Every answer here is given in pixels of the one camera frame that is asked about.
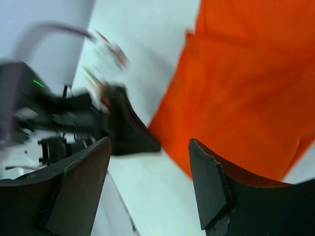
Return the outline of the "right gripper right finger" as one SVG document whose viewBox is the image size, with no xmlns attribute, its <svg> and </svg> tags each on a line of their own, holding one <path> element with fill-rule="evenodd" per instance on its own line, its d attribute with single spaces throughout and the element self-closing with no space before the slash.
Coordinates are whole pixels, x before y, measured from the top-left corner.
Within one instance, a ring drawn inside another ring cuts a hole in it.
<svg viewBox="0 0 315 236">
<path fill-rule="evenodd" d="M 288 184 L 256 175 L 197 139 L 189 159 L 201 229 L 208 236 L 312 236 L 315 182 Z"/>
</svg>

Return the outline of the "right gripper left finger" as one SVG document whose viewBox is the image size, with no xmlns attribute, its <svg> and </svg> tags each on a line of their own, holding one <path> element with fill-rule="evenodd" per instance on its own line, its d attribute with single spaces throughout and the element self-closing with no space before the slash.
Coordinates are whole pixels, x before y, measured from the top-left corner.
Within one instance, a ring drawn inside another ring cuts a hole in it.
<svg viewBox="0 0 315 236">
<path fill-rule="evenodd" d="M 89 236 L 111 143 L 105 137 L 46 168 L 0 181 L 2 236 Z"/>
</svg>

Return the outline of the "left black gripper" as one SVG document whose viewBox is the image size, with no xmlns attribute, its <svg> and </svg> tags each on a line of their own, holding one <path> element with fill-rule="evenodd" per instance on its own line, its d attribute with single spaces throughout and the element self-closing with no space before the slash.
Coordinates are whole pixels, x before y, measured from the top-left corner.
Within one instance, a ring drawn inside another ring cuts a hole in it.
<svg viewBox="0 0 315 236">
<path fill-rule="evenodd" d="M 41 86 L 22 86 L 14 110 L 14 137 L 28 138 L 26 129 L 109 136 L 112 155 L 160 152 L 160 142 L 133 110 L 126 88 L 111 86 L 108 97 L 110 115 L 97 109 L 87 92 L 67 98 Z"/>
</svg>

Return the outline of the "orange t shirt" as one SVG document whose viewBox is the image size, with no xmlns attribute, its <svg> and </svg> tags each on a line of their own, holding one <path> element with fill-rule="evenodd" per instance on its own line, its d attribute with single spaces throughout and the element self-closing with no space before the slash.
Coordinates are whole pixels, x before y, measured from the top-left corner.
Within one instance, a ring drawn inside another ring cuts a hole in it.
<svg viewBox="0 0 315 236">
<path fill-rule="evenodd" d="M 195 138 L 282 180 L 315 139 L 315 3 L 203 0 L 150 131 L 191 175 Z"/>
</svg>

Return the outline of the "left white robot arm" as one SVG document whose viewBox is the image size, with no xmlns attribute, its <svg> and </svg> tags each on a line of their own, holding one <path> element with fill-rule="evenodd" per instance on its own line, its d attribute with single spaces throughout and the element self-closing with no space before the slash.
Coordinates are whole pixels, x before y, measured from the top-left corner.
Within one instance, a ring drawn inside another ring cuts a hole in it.
<svg viewBox="0 0 315 236">
<path fill-rule="evenodd" d="M 39 162 L 49 166 L 108 137 L 111 153 L 123 156 L 155 153 L 161 144 L 133 110 L 126 89 L 100 84 L 100 106 L 88 92 L 67 97 L 54 95 L 24 62 L 0 65 L 1 148 L 23 144 L 34 131 L 58 135 L 39 140 Z"/>
</svg>

